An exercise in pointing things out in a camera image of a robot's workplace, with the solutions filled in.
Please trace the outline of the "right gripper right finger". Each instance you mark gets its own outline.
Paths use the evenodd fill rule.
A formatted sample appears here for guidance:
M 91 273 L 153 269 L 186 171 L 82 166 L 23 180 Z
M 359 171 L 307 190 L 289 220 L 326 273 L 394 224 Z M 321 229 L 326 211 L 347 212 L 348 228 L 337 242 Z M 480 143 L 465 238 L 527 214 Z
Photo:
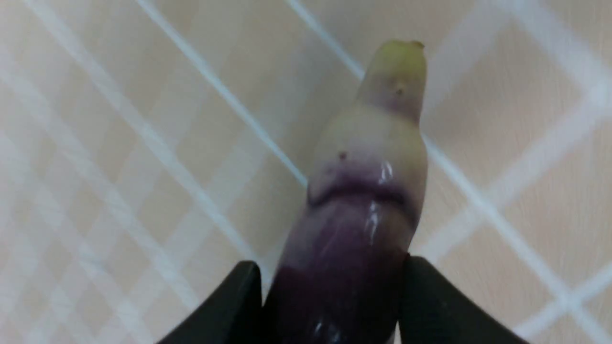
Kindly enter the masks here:
M 459 291 L 427 259 L 407 255 L 399 329 L 403 344 L 526 344 Z

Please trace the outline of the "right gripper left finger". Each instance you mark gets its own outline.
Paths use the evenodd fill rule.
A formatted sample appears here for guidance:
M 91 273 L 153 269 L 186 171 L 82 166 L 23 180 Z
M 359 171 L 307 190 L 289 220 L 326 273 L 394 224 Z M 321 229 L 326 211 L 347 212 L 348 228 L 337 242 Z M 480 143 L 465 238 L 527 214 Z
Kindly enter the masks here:
M 216 289 L 160 344 L 262 344 L 262 275 L 239 261 Z

